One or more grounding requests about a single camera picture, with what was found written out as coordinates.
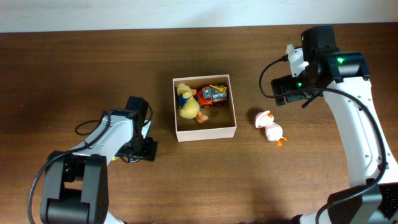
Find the yellow plush duck blue scarf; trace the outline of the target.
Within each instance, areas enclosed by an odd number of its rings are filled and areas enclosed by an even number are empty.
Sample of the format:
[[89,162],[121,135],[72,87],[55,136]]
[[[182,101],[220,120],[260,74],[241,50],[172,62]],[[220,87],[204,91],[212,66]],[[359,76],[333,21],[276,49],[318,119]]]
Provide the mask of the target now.
[[196,89],[190,88],[184,83],[177,85],[178,113],[182,118],[195,119],[202,124],[208,120],[208,116],[200,111],[200,105],[195,99],[196,94]]

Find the red grey toy truck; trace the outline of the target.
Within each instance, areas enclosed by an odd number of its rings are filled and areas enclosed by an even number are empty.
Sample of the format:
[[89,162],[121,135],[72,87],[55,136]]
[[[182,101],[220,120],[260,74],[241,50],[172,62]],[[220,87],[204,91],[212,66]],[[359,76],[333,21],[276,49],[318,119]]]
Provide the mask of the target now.
[[199,105],[204,109],[220,107],[228,99],[228,88],[225,85],[205,86],[198,91],[197,98]]

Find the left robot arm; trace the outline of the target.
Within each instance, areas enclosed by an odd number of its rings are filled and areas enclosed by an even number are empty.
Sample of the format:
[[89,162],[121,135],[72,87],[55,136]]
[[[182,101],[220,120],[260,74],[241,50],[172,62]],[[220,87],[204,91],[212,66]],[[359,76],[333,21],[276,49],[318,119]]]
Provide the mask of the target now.
[[120,223],[109,211],[108,165],[154,161],[158,143],[147,135],[153,110],[131,96],[125,108],[104,111],[94,130],[69,151],[54,151],[39,170],[44,178],[42,223]]

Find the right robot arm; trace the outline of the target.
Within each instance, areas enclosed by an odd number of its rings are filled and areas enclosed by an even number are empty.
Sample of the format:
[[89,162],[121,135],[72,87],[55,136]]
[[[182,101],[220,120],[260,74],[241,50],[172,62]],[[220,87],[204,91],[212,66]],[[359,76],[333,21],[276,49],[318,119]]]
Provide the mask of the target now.
[[333,113],[346,154],[349,188],[329,196],[294,223],[396,223],[397,162],[386,142],[373,103],[370,72],[359,52],[342,52],[333,28],[318,26],[288,47],[292,73],[272,81],[277,105],[323,97]]

